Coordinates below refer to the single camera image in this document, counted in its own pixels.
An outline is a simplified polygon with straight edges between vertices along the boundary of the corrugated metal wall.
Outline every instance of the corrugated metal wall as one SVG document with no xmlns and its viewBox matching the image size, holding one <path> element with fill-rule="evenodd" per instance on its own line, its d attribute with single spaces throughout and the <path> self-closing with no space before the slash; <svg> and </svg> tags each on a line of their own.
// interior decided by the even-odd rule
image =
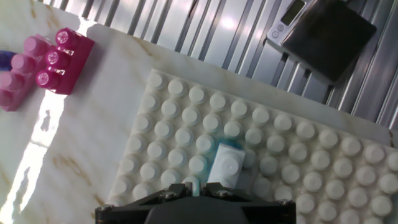
<svg viewBox="0 0 398 224">
<path fill-rule="evenodd" d="M 334 86 L 271 47 L 274 21 L 292 0 L 41 0 L 70 13 L 224 69 L 398 130 L 398 6 L 351 0 L 377 27 L 352 68 Z"/>
</svg>

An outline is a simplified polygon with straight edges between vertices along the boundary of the white marble table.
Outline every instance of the white marble table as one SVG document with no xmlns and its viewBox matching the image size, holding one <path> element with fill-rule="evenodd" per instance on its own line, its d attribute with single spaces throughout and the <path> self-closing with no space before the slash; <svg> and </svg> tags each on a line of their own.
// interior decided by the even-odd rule
<svg viewBox="0 0 398 224">
<path fill-rule="evenodd" d="M 388 146 L 398 133 L 33 0 L 0 0 L 0 49 L 69 27 L 96 42 L 71 96 L 36 88 L 0 111 L 0 222 L 92 223 L 155 68 Z"/>
</svg>

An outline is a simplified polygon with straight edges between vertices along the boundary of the white lego brick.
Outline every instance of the white lego brick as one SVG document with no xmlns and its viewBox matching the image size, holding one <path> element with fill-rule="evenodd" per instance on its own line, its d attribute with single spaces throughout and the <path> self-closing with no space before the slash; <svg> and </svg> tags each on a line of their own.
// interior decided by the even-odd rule
<svg viewBox="0 0 398 224">
<path fill-rule="evenodd" d="M 245 152 L 227 144 L 219 144 L 210 170 L 209 183 L 221 183 L 234 189 L 241 173 Z"/>
<path fill-rule="evenodd" d="M 241 173 L 250 177 L 237 186 L 268 201 L 295 200 L 297 223 L 380 224 L 393 209 L 396 149 L 158 71 L 108 202 L 131 203 L 181 181 L 198 195 L 220 138 L 246 152 Z"/>
</svg>

